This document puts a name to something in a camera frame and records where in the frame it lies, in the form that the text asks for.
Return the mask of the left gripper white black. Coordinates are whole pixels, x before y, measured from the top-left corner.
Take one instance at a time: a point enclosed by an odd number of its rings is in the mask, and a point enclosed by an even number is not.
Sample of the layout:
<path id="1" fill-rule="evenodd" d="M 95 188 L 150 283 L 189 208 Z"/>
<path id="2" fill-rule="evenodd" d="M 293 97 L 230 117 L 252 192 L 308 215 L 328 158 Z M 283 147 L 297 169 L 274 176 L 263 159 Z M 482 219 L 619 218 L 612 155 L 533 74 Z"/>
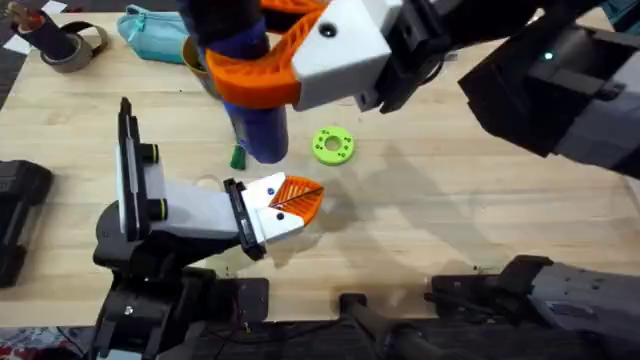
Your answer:
<path id="1" fill-rule="evenodd" d="M 155 144 L 118 145 L 115 159 L 117 198 L 96 224 L 93 262 L 116 274 L 177 274 L 236 247 L 260 260 L 264 244 L 303 231 L 324 196 L 320 184 L 284 172 L 246 189 L 228 179 L 222 191 L 168 181 Z M 259 240 L 246 199 L 259 208 Z"/>

